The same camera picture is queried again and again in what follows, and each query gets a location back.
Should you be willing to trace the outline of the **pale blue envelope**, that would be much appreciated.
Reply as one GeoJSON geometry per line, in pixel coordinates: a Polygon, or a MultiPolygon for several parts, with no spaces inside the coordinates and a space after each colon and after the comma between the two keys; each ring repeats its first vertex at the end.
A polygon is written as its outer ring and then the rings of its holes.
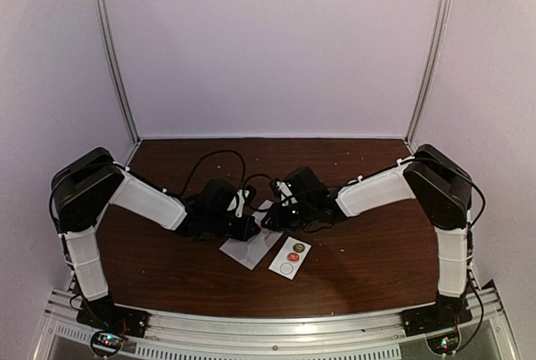
{"type": "Polygon", "coordinates": [[[253,270],[282,236],[282,232],[261,228],[265,216],[266,213],[259,211],[253,213],[255,224],[260,229],[257,235],[247,241],[227,239],[219,250],[248,270],[253,270]]]}

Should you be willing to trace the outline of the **white sticker sheet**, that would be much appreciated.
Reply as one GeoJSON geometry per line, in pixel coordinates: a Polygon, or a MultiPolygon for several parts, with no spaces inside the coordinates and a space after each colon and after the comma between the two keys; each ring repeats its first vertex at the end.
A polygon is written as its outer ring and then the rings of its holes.
{"type": "Polygon", "coordinates": [[[310,249],[311,246],[308,243],[288,237],[272,260],[269,270],[288,280],[293,280],[310,249]]]}

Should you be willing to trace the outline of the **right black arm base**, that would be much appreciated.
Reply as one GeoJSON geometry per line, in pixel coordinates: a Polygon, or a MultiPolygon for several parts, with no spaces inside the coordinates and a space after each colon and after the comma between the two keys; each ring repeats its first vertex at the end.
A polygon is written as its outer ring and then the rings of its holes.
{"type": "Polygon", "coordinates": [[[405,335],[412,337],[453,329],[460,323],[471,321],[472,313],[465,298],[438,295],[434,304],[403,310],[401,320],[405,335]]]}

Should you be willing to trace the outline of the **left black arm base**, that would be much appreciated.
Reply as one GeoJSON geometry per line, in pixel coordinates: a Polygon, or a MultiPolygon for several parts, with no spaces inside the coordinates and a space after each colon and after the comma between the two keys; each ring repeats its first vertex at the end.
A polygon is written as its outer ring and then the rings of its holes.
{"type": "Polygon", "coordinates": [[[145,337],[149,314],[146,311],[118,306],[110,297],[96,301],[84,299],[76,321],[95,329],[128,337],[145,337]]]}

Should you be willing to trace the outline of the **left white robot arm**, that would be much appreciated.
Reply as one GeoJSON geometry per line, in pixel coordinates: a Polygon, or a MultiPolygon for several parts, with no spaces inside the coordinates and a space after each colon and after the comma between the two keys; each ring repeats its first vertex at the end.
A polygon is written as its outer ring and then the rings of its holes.
{"type": "Polygon", "coordinates": [[[57,172],[50,182],[49,214],[62,240],[69,267],[89,318],[103,330],[120,323],[120,311],[109,301],[96,232],[107,212],[118,208],[168,232],[188,238],[211,234],[246,242],[260,233],[246,207],[253,187],[236,187],[218,178],[197,193],[174,193],[146,180],[97,147],[57,172]]]}

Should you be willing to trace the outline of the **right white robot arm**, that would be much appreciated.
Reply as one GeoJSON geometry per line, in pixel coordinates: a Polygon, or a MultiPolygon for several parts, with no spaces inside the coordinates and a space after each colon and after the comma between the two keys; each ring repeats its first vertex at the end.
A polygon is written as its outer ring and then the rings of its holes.
{"type": "Polygon", "coordinates": [[[309,167],[272,182],[278,200],[262,219],[272,231],[303,230],[314,222],[337,224],[361,213],[414,199],[435,230],[439,280],[430,308],[435,327],[448,327],[461,314],[474,252],[472,195],[481,189],[449,157],[425,144],[393,166],[343,184],[328,186],[309,167]]]}

